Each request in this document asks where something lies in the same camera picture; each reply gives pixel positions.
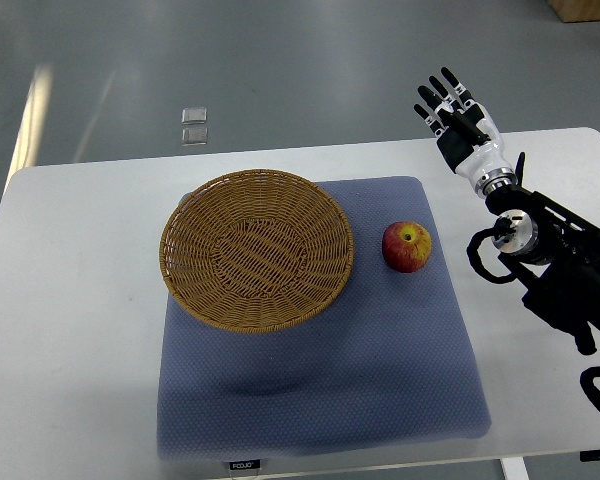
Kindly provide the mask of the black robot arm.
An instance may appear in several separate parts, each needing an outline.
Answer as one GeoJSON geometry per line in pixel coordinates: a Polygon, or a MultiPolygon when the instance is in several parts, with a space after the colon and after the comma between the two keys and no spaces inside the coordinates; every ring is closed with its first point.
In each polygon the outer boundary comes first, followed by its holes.
{"type": "Polygon", "coordinates": [[[515,181],[492,187],[486,196],[488,210],[497,216],[492,242],[509,270],[492,281],[519,281],[526,288],[524,307],[571,335],[581,354],[592,355],[592,330],[600,331],[600,228],[523,188],[524,164],[520,154],[515,181]]]}

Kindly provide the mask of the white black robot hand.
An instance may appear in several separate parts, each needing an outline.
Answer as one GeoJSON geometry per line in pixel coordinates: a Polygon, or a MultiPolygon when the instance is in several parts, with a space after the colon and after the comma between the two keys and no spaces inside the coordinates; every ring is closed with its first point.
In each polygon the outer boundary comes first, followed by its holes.
{"type": "Polygon", "coordinates": [[[414,111],[434,135],[447,166],[468,180],[476,195],[486,198],[501,186],[517,183],[494,120],[449,68],[443,67],[417,92],[422,102],[414,111]]]}

